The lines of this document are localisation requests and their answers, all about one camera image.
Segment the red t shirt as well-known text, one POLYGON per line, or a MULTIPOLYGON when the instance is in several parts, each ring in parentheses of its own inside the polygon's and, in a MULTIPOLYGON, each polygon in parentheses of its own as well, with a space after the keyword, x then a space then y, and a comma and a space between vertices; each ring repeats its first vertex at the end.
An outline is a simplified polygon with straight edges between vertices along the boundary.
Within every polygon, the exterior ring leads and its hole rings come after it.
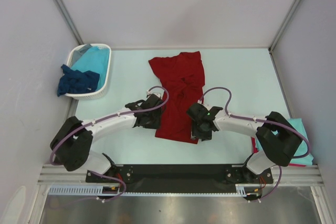
POLYGON ((187 110, 203 95, 205 73, 201 53, 181 52, 174 57, 155 57, 149 60, 154 75, 169 97, 155 136, 171 141, 197 144, 191 137, 192 120, 187 110))

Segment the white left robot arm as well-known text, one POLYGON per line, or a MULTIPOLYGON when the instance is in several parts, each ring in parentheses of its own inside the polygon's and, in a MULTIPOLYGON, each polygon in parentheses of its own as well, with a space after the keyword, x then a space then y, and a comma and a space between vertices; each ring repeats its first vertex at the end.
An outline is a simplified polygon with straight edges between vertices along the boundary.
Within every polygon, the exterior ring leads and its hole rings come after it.
POLYGON ((92 144, 109 134, 134 127, 158 129, 163 105, 165 101, 153 93, 146 100, 128 103, 116 113, 99 119, 79 120, 72 116, 66 119, 50 144, 51 161, 68 172, 84 168, 110 182, 116 175, 114 163, 106 154, 93 151, 92 144))

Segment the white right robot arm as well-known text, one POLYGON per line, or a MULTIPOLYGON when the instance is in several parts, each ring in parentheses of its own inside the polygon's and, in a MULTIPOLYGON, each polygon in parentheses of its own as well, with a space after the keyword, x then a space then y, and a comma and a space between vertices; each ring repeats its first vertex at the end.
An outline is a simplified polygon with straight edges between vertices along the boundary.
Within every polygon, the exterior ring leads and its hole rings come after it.
POLYGON ((212 133, 230 131, 250 136, 261 145, 262 150, 251 154, 242 166, 243 179, 254 183, 262 172, 277 165, 286 167, 305 137, 278 112, 264 118, 237 116, 226 109, 193 104, 187 115, 192 120, 192 137, 202 141, 212 139, 212 133))

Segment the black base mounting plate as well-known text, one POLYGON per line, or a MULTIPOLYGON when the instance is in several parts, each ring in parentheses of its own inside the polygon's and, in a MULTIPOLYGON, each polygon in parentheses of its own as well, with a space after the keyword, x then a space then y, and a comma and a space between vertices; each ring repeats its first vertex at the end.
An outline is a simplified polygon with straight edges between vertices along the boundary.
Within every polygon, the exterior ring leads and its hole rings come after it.
POLYGON ((107 176, 120 175, 128 185, 140 187, 151 185, 163 188, 210 186, 222 188, 224 185, 244 184, 258 187, 274 182, 271 170, 268 168, 261 175, 253 175, 242 164, 186 164, 186 165, 116 165, 107 176))

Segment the pink folded t shirt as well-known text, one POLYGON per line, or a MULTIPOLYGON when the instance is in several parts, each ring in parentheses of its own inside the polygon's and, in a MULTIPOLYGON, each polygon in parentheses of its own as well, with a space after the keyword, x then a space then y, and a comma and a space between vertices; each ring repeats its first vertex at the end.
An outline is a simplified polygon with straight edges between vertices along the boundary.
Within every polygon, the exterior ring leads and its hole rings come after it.
MULTIPOLYGON (((257 153, 259 151, 259 149, 257 148, 257 144, 256 144, 256 139, 255 138, 251 138, 251 144, 252 144, 252 152, 253 153, 257 153)), ((301 165, 301 164, 296 164, 296 163, 290 163, 289 166, 292 167, 305 167, 305 165, 301 165)))

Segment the white laundry basket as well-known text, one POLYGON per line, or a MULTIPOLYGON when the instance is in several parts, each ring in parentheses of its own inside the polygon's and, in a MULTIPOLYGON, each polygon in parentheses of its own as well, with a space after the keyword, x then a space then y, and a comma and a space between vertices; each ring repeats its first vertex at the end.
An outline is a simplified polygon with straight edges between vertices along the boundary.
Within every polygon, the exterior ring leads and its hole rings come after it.
POLYGON ((79 45, 69 53, 65 65, 73 70, 91 71, 99 75, 94 92, 65 93, 65 96, 76 100, 93 100, 102 98, 107 93, 112 69, 112 50, 108 45, 98 43, 79 45))

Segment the turquoise t shirt in basket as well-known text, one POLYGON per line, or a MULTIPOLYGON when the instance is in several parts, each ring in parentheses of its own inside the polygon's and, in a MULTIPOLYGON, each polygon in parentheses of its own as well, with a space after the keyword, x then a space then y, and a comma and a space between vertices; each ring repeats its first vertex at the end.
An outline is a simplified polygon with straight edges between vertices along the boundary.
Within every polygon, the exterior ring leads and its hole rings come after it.
POLYGON ((88 49, 78 61, 72 64, 71 69, 79 70, 81 72, 91 71, 99 74, 99 81, 96 89, 98 91, 105 83, 109 59, 110 49, 94 46, 88 49))

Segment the navy blue t shirt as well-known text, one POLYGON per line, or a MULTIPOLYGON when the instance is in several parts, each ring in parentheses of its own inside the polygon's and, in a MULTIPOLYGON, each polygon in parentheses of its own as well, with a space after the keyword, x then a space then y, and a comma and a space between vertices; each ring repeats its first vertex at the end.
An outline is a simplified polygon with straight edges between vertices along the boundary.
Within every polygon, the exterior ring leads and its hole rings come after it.
POLYGON ((61 66, 63 76, 57 88, 57 96, 69 94, 92 93, 97 90, 100 75, 92 71, 72 70, 67 65, 61 66))

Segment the grey t shirt in basket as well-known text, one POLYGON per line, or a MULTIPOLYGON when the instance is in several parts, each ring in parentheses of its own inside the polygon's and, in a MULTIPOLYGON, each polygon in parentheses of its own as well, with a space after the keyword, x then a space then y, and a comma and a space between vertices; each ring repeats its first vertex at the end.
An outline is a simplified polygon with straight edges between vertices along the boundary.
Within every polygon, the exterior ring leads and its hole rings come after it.
POLYGON ((91 44, 86 44, 83 45, 81 48, 76 49, 73 53, 72 53, 72 58, 71 58, 71 62, 74 64, 76 61, 78 61, 83 54, 92 47, 91 44))

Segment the aluminium frame rail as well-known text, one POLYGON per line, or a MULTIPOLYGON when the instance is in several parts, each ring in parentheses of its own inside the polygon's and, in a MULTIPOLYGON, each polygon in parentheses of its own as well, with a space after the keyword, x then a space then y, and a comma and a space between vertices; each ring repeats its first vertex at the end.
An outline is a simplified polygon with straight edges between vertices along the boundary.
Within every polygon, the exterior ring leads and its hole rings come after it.
MULTIPOLYGON (((85 183, 87 171, 79 169, 68 172, 62 166, 46 164, 42 167, 37 180, 39 185, 80 185, 85 183)), ((280 170, 278 167, 271 168, 274 182, 277 182, 281 174, 280 186, 322 186, 324 185, 320 170, 317 165, 306 167, 288 166, 280 170)))

